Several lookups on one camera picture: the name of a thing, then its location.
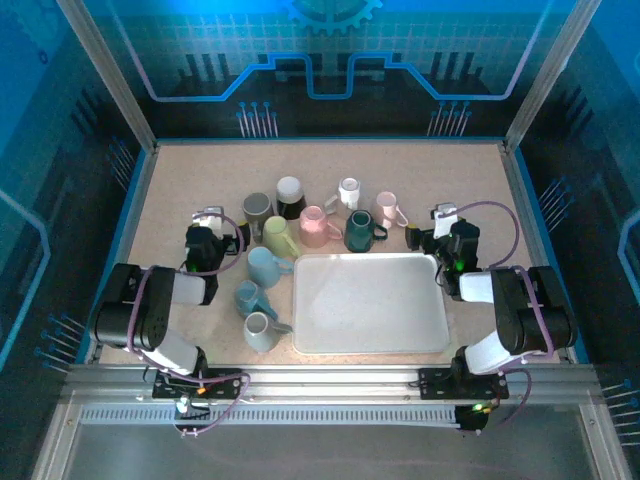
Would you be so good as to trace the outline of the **grey mug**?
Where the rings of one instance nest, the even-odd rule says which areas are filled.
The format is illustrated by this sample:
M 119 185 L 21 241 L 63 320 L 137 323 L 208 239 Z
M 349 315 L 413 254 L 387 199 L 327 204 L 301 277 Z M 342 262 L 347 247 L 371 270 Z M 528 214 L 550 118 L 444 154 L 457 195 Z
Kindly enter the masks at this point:
M 251 193 L 244 199 L 242 209 L 249 224 L 252 238 L 256 243 L 261 243 L 264 225 L 274 215 L 269 196 L 262 192 Z

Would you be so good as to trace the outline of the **light blue mug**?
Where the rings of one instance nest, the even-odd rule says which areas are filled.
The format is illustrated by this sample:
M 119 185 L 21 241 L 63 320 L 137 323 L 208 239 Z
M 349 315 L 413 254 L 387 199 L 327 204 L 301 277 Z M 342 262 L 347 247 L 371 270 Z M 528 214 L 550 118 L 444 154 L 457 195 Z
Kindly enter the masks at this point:
M 248 254 L 250 279 L 264 289 L 274 287 L 282 275 L 291 274 L 294 264 L 274 255 L 266 247 L 255 247 Z

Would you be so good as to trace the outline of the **yellow-green mug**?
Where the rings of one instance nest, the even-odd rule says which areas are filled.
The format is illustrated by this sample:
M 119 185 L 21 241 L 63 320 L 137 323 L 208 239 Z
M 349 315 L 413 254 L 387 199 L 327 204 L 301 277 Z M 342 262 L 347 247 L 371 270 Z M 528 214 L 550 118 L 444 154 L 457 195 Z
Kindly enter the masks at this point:
M 263 227 L 263 244 L 281 258 L 297 259 L 301 251 L 294 241 L 288 222 L 284 217 L 272 216 Z

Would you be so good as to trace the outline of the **pale pink mug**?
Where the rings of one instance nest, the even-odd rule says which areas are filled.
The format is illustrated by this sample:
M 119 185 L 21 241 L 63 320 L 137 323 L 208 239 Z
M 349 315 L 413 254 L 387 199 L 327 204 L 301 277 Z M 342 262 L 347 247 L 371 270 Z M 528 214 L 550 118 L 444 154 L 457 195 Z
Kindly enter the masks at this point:
M 386 229 L 393 226 L 407 227 L 408 218 L 401 211 L 398 199 L 393 192 L 380 192 L 375 199 L 373 206 L 373 216 L 377 224 Z

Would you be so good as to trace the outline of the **black mug with white base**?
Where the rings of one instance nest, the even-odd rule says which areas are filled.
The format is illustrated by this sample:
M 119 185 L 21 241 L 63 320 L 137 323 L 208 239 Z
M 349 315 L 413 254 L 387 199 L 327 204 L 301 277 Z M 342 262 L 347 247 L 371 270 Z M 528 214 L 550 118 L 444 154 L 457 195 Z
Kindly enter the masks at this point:
M 276 206 L 278 215 L 286 220 L 297 220 L 300 217 L 307 204 L 298 178 L 285 176 L 277 182 Z

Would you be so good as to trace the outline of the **dark green mug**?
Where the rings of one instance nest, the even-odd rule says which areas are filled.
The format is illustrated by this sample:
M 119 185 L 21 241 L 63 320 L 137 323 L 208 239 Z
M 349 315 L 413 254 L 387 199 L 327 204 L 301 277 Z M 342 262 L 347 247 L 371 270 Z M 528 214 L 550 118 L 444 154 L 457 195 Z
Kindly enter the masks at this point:
M 375 222 L 367 210 L 356 210 L 348 218 L 344 245 L 352 253 L 367 253 L 376 241 L 388 239 L 388 230 Z

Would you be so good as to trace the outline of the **grey-blue mug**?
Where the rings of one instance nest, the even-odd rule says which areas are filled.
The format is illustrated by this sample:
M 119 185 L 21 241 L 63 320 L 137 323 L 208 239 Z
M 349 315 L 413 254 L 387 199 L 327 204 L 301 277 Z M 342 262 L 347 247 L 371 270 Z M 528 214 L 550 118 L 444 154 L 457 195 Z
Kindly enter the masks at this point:
M 273 350 L 283 335 L 293 333 L 290 325 L 280 323 L 263 312 L 253 312 L 244 322 L 243 334 L 246 343 L 258 353 Z

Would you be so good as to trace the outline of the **white plastic tray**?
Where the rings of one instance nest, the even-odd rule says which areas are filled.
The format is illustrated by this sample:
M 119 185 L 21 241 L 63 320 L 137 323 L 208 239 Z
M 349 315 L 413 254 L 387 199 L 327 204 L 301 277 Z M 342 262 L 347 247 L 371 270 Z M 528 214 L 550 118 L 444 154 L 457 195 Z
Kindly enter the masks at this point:
M 438 264 L 420 253 L 295 262 L 293 345 L 304 355 L 431 354 L 450 344 Z

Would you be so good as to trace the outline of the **base controller board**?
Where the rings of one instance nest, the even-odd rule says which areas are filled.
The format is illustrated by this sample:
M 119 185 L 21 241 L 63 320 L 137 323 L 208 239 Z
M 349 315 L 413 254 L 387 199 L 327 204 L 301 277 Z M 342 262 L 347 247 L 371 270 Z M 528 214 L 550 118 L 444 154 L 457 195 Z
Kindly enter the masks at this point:
M 473 405 L 458 405 L 454 415 L 458 429 L 463 432 L 481 432 L 487 425 L 493 411 L 490 403 L 476 403 Z
M 183 395 L 175 401 L 176 418 L 177 419 L 198 419 L 210 415 L 208 406 L 193 405 L 191 399 Z

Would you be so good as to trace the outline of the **aluminium side rail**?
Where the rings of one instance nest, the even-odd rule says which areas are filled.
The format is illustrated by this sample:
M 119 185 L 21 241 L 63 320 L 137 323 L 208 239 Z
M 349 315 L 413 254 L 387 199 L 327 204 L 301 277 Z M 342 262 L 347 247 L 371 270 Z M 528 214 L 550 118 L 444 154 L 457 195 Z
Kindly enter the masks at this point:
M 80 349 L 76 356 L 77 364 L 92 365 L 98 364 L 101 360 L 103 347 L 91 337 L 91 321 L 99 306 L 114 265 L 126 262 L 129 258 L 159 153 L 160 147 L 157 147 L 153 152 L 141 151 L 138 157 L 118 218 L 105 267 L 90 309 L 86 333 L 82 337 Z
M 533 265 L 553 268 L 570 310 L 573 310 L 524 156 L 519 148 L 511 151 L 504 143 L 499 143 L 498 147 L 530 260 Z

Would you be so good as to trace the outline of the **aluminium table rail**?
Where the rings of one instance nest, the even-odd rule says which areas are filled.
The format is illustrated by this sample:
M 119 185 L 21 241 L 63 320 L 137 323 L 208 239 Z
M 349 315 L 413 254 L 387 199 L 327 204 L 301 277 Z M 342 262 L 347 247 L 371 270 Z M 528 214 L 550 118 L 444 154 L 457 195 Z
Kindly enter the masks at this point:
M 258 404 L 412 404 L 419 391 L 416 365 L 242 365 L 250 384 L 245 400 Z M 61 397 L 75 403 L 151 400 L 156 370 L 143 365 L 79 365 L 71 369 Z M 605 402 L 590 365 L 528 364 L 500 376 L 506 404 L 582 405 Z

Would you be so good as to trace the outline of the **aluminium frame post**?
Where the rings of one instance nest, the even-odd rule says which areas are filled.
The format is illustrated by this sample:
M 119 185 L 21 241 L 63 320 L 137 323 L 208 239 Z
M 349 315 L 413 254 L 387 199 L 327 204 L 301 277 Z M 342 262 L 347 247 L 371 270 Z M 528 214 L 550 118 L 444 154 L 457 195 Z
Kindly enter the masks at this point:
M 56 0 L 56 3 L 137 141 L 147 153 L 154 153 L 156 137 L 83 0 Z
M 601 2 L 602 0 L 576 0 L 507 130 L 504 142 L 506 153 L 514 153 L 519 147 Z

